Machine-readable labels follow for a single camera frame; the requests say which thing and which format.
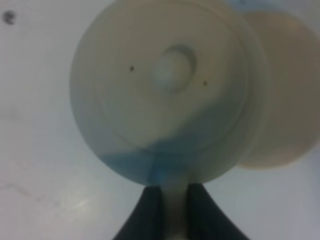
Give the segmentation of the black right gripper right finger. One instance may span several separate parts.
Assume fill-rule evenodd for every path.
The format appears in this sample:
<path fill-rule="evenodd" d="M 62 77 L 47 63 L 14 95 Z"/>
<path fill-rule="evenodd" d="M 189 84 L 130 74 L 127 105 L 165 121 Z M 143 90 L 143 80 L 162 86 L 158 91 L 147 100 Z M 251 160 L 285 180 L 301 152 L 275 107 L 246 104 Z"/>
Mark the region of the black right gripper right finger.
<path fill-rule="evenodd" d="M 190 240 L 249 239 L 229 220 L 202 184 L 190 184 L 186 200 L 187 236 Z"/>

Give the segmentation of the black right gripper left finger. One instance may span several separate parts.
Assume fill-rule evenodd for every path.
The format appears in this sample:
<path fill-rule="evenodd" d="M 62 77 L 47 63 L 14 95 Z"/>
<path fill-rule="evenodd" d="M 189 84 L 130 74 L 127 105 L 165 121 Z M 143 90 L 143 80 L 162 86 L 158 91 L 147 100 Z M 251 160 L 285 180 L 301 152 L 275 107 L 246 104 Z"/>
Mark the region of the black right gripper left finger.
<path fill-rule="evenodd" d="M 147 186 L 131 215 L 114 237 L 115 240 L 163 240 L 165 220 L 162 191 Z"/>

